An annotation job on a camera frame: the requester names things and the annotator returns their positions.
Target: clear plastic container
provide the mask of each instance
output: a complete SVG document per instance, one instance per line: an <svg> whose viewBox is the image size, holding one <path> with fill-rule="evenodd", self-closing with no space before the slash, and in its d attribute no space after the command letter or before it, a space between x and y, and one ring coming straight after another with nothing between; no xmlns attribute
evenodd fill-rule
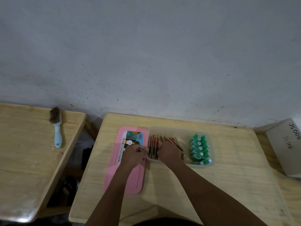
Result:
<svg viewBox="0 0 301 226"><path fill-rule="evenodd" d="M199 136L202 136L204 134L206 134L206 139L208 139L208 143L209 143L209 149L210 149L210 159L212 160L212 163L209 163L207 165L195 165L193 164L194 161L191 160L190 158L190 144L189 141L191 139L191 137L195 134L195 133L199 133ZM212 141L210 139L210 136L207 133L204 132L200 132L198 130L191 130L191 129L182 129L182 128L169 128L169 127L161 127L161 126L151 126L148 129L148 137L149 135L167 135L170 137L177 137L177 140L179 141L180 147L183 149L184 154L186 156L186 159L184 160L184 163L187 164L190 167L197 167L197 168L205 168L205 167L210 167L213 166L215 163L215 156L214 156L214 149L212 146ZM160 162L162 163L159 159L150 159L149 157L147 157L147 159L149 161L153 161L153 162Z"/></svg>

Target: cardboard box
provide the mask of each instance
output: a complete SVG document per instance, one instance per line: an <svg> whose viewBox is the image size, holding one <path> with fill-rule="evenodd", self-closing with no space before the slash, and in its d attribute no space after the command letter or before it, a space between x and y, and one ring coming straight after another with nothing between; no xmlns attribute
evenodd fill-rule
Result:
<svg viewBox="0 0 301 226"><path fill-rule="evenodd" d="M266 132L287 176L301 178L301 119L290 118Z"/></svg>

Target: left hand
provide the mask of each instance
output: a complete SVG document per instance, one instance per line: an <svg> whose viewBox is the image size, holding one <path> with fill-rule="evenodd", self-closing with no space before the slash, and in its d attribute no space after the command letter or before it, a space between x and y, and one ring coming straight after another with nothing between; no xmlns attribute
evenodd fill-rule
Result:
<svg viewBox="0 0 301 226"><path fill-rule="evenodd" d="M142 160L145 160L144 157L147 155L148 149L145 146L138 144L129 145L126 147L120 166L127 167L132 170L137 167Z"/></svg>

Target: light blue brush handle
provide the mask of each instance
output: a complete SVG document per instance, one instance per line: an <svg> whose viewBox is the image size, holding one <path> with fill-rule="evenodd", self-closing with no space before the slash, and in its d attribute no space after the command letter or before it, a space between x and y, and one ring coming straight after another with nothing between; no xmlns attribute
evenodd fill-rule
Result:
<svg viewBox="0 0 301 226"><path fill-rule="evenodd" d="M60 126L55 126L55 147L60 148L62 146L62 141Z"/></svg>

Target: pink lid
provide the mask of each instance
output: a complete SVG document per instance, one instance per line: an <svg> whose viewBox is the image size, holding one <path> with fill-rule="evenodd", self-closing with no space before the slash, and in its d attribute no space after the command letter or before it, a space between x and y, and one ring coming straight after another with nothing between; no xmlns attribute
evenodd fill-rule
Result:
<svg viewBox="0 0 301 226"><path fill-rule="evenodd" d="M148 131L144 128L122 126L118 130L117 137L115 139L114 148L112 150L109 165L104 178L103 187L106 190L109 186L113 175L119 167L122 160L122 154L124 149L131 144L140 144L147 146ZM146 158L141 161L141 164L135 167L128 181L126 182L125 194L138 194L142 190L144 170L145 170Z"/></svg>

